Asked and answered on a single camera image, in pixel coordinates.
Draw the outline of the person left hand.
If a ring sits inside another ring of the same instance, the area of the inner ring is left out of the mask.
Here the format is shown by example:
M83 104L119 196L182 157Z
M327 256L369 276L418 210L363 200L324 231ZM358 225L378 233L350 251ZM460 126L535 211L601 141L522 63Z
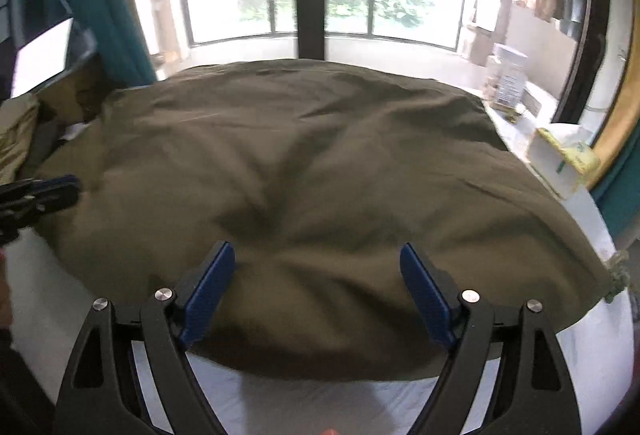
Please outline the person left hand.
M0 251L0 329L10 329L12 322L11 288L6 277L6 255Z

